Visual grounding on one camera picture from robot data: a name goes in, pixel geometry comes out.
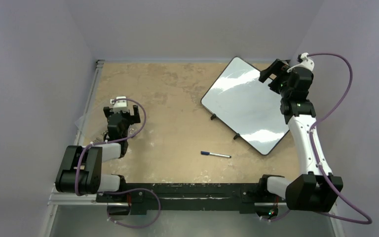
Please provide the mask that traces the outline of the white whiteboard black frame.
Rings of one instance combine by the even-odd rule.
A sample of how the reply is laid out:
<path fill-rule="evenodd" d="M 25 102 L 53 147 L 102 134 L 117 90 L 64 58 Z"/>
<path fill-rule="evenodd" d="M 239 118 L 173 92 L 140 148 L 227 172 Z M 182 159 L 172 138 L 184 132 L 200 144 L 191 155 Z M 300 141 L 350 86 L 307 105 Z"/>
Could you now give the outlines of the white whiteboard black frame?
<path fill-rule="evenodd" d="M 280 112 L 280 95 L 260 82 L 261 71 L 240 57 L 233 57 L 200 102 L 261 155 L 268 155 L 288 133 Z"/>

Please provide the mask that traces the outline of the blue whiteboard marker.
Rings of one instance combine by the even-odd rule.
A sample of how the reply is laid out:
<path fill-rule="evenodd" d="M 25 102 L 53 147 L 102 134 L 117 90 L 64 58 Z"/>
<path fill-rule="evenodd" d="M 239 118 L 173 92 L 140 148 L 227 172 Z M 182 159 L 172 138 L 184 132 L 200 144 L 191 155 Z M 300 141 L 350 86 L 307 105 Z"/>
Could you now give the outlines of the blue whiteboard marker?
<path fill-rule="evenodd" d="M 204 155 L 204 156 L 215 156 L 215 157 L 221 157 L 221 158 L 231 158 L 230 155 L 217 154 L 217 153 L 206 152 L 206 151 L 201 151 L 200 154 Z"/>

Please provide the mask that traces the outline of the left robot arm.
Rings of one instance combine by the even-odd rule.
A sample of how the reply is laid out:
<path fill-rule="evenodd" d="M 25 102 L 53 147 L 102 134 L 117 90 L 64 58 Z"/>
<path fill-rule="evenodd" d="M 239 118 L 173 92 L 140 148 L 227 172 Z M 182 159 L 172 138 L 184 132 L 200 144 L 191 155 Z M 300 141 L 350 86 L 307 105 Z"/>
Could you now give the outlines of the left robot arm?
<path fill-rule="evenodd" d="M 102 142 L 88 146 L 67 146 L 55 180 L 55 188 L 61 193 L 78 196 L 108 192 L 110 198 L 121 202 L 127 197 L 127 188 L 121 185 L 122 177 L 103 174 L 102 164 L 120 159 L 128 149 L 129 128 L 141 123 L 139 108 L 133 113 L 126 108 L 103 108 L 107 119 L 107 132 Z"/>

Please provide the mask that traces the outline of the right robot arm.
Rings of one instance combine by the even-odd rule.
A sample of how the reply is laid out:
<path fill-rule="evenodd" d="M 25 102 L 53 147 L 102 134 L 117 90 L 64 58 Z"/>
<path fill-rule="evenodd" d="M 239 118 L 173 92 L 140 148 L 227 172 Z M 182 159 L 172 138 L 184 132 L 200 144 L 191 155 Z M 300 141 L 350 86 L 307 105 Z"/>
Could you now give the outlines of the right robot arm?
<path fill-rule="evenodd" d="M 313 82 L 313 63 L 304 59 L 290 68 L 276 59 L 261 71 L 259 81 L 265 82 L 271 75 L 271 91 L 281 96 L 280 111 L 293 136 L 299 163 L 299 177 L 293 181 L 282 176 L 263 175 L 257 194 L 269 201 L 276 195 L 285 199 L 290 210 L 329 212 L 343 188 L 342 178 L 333 175 L 325 161 L 317 130 L 313 104 L 308 100 L 308 90 Z"/>

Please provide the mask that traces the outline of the clear plastic bag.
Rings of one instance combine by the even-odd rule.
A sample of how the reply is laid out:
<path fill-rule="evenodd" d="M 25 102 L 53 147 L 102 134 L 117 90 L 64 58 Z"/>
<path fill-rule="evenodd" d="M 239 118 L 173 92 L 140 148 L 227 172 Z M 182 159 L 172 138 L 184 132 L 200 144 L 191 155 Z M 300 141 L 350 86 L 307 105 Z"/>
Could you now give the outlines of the clear plastic bag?
<path fill-rule="evenodd" d="M 107 132 L 107 119 L 103 108 L 87 112 L 75 122 L 75 125 L 78 128 L 78 145 L 102 142 Z"/>

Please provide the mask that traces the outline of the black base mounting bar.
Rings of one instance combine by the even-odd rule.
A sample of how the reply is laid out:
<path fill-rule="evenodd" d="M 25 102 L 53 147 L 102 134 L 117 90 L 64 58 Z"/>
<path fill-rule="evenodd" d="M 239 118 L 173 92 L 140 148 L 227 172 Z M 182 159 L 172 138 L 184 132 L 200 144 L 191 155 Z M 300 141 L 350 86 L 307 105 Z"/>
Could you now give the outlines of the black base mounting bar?
<path fill-rule="evenodd" d="M 127 194 L 102 194 L 96 201 L 109 206 L 124 204 L 132 215 L 158 209 L 268 215 L 276 205 L 286 204 L 283 198 L 260 189 L 258 183 L 128 183 L 120 188 Z"/>

